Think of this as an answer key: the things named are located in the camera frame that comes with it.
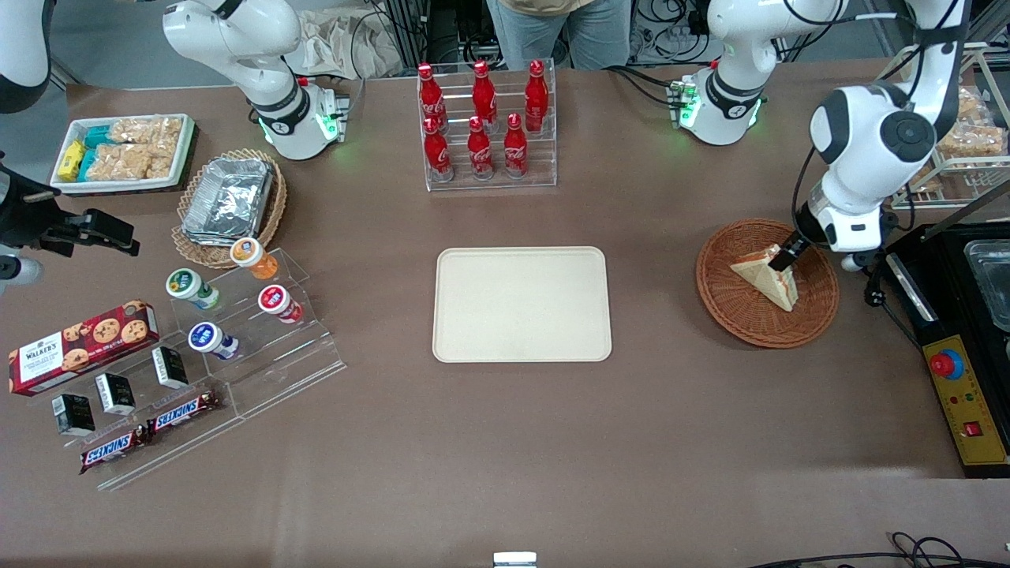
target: white tray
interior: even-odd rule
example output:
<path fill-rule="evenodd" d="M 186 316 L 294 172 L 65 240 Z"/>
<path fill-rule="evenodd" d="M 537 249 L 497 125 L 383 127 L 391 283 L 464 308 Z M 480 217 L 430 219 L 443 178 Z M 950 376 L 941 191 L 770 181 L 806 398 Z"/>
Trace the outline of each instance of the white tray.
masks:
<path fill-rule="evenodd" d="M 595 247 L 447 249 L 435 278 L 431 352 L 442 363 L 610 356 L 606 259 Z"/>
<path fill-rule="evenodd" d="M 64 153 L 67 152 L 67 149 L 70 148 L 70 145 L 75 139 L 84 140 L 84 134 L 88 131 L 88 128 L 112 124 L 120 118 L 154 118 L 155 116 L 181 118 L 183 121 L 182 130 L 179 133 L 179 145 L 176 146 L 176 155 L 172 158 L 172 169 L 169 170 L 169 177 L 109 182 L 65 182 L 57 177 L 57 169 L 60 167 Z M 53 173 L 49 175 L 49 185 L 59 189 L 65 195 L 132 193 L 172 187 L 179 183 L 179 179 L 183 175 L 186 156 L 189 154 L 190 143 L 193 140 L 193 119 L 188 114 L 142 114 L 136 116 L 107 116 L 104 118 L 81 118 L 74 120 L 67 128 L 67 135 L 64 136 L 63 146 L 60 147 L 60 154 L 57 155 L 57 163 L 53 167 Z"/>

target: brown tabletop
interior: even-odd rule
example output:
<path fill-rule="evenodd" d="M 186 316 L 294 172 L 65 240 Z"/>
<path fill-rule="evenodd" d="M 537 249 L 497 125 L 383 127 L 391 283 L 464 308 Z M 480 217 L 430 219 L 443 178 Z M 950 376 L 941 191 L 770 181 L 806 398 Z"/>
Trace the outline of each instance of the brown tabletop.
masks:
<path fill-rule="evenodd" d="M 312 275 L 349 368 L 114 493 L 76 475 L 44 406 L 0 397 L 5 565 L 476 567 L 533 550 L 545 568 L 745 566 L 887 550 L 896 530 L 1007 561 L 1010 481 L 961 479 L 920 355 L 863 303 L 862 276 L 839 273 L 837 318 L 794 351 L 737 341 L 695 290 L 714 230 L 788 219 L 811 111 L 882 66 L 781 66 L 728 148 L 675 131 L 612 75 L 562 72 L 559 185 L 507 197 L 425 192 L 413 80 L 369 83 L 346 144 L 281 162 L 276 244 Z M 234 88 L 70 97 L 75 117 L 190 114 L 197 166 L 272 152 Z M 29 253 L 46 274 L 0 298 L 4 349 L 130 298 L 170 318 L 178 198 L 71 201 L 135 224 L 141 255 Z M 608 360 L 432 357 L 442 250 L 561 245 L 606 255 Z"/>

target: yellow control panel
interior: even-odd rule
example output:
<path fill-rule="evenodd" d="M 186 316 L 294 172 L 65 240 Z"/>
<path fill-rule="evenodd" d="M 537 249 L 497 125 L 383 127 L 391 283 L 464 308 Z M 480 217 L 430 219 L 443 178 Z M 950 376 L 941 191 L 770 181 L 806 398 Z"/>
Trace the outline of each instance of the yellow control panel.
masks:
<path fill-rule="evenodd" d="M 922 348 L 943 413 L 965 465 L 1010 463 L 961 336 Z"/>

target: person's leg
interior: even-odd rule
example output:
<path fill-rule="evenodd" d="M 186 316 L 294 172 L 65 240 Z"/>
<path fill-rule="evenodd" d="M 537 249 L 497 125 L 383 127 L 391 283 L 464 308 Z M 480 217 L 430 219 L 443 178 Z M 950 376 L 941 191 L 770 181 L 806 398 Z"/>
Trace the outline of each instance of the person's leg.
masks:
<path fill-rule="evenodd" d="M 572 66 L 625 65 L 630 56 L 631 0 L 593 0 L 569 14 Z"/>
<path fill-rule="evenodd" d="M 530 16 L 510 10 L 498 0 L 487 2 L 498 44 L 509 69 L 522 70 L 531 60 L 550 57 L 568 14 Z"/>

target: acrylic bottle rack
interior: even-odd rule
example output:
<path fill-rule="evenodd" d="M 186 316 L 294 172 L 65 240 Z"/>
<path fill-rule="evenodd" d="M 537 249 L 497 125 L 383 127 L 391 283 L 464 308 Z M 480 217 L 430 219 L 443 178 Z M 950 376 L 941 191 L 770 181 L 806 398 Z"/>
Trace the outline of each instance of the acrylic bottle rack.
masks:
<path fill-rule="evenodd" d="M 173 300 L 178 328 L 163 328 L 162 339 L 156 346 L 31 398 L 29 404 L 45 408 L 62 393 L 87 396 L 91 402 L 95 433 L 85 438 L 61 437 L 69 440 L 65 447 L 74 453 L 67 460 L 69 475 L 80 468 L 82 452 L 114 440 L 147 419 L 214 389 L 221 401 L 220 407 L 159 432 L 150 444 L 84 473 L 96 480 L 100 490 L 118 489 L 346 368 L 333 337 L 316 318 L 309 302 L 304 288 L 308 275 L 283 250 L 276 249 L 271 254 L 280 265 L 273 279 L 258 280 L 244 269 L 222 274 L 210 281 L 220 291 L 214 309 L 200 310 L 190 302 Z M 260 309 L 257 297 L 271 283 L 284 286 L 292 299 L 302 305 L 304 314 L 297 323 L 284 323 Z M 237 339 L 237 356 L 222 361 L 190 349 L 189 330 L 200 321 L 213 321 Z M 170 347 L 182 355 L 190 383 L 187 387 L 173 390 L 158 382 L 150 352 L 159 346 Z M 128 416 L 102 411 L 95 386 L 95 376 L 101 373 L 121 375 L 129 380 L 136 407 Z"/>
<path fill-rule="evenodd" d="M 417 101 L 417 127 L 421 134 L 421 164 L 424 167 L 424 184 L 428 191 L 493 189 L 510 187 L 535 187 L 558 185 L 558 104 L 554 82 L 554 61 L 543 60 L 543 79 L 547 83 L 547 115 L 543 118 L 543 128 L 536 133 L 526 132 L 529 171 L 522 179 L 514 180 L 505 173 L 505 133 L 508 131 L 506 118 L 510 112 L 518 112 L 525 117 L 527 70 L 491 71 L 488 75 L 495 85 L 498 101 L 498 131 L 489 134 L 491 156 L 495 164 L 495 175 L 490 180 L 478 180 L 470 168 L 470 117 L 474 115 L 474 72 L 465 64 L 431 64 L 435 81 L 441 87 L 445 99 L 445 113 L 448 115 L 449 160 L 456 175 L 450 181 L 432 181 L 431 167 L 424 157 L 424 130 L 421 118 L 420 100 Z M 420 89 L 420 78 L 417 86 Z"/>

